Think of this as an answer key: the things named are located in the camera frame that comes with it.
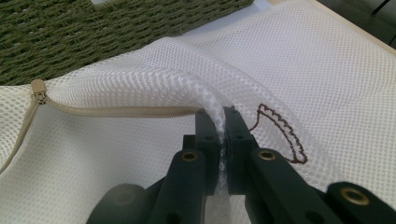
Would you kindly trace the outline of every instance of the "embroidered stitching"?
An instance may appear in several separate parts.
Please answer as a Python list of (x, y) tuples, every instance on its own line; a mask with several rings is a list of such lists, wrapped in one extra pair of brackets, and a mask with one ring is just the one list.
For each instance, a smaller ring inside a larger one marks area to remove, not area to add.
[[(286, 140), (288, 141), (291, 152), (293, 153), (293, 159), (292, 160), (288, 159), (288, 158), (285, 158), (285, 159), (290, 163), (306, 164), (308, 162), (308, 157), (305, 154), (304, 147), (301, 144), (300, 139), (294, 133), (293, 128), (289, 125), (289, 123), (286, 120), (284, 120), (282, 118), (282, 116), (280, 114), (278, 114), (274, 109), (270, 108), (268, 105), (264, 105), (264, 104), (259, 105), (259, 109), (257, 110), (257, 121), (253, 125), (253, 127), (249, 130), (253, 131), (254, 129), (257, 128), (257, 126), (259, 125), (259, 122), (260, 122), (260, 115), (263, 115), (263, 116), (267, 117), (269, 120), (271, 120), (275, 124), (275, 126), (283, 133), (283, 136), (285, 136)], [(290, 141), (291, 137), (294, 138), (294, 140), (296, 142), (295, 145), (299, 148), (298, 152), (300, 153), (300, 155), (303, 156), (303, 158), (304, 158), (303, 160), (299, 160), (297, 158), (297, 152), (294, 148), (294, 144)]]

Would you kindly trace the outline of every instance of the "woven rattan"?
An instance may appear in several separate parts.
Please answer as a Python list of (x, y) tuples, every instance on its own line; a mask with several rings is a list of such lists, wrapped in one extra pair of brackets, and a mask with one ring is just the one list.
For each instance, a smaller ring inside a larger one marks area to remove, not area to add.
[(179, 35), (252, 0), (6, 0), (0, 2), (0, 85), (62, 76)]

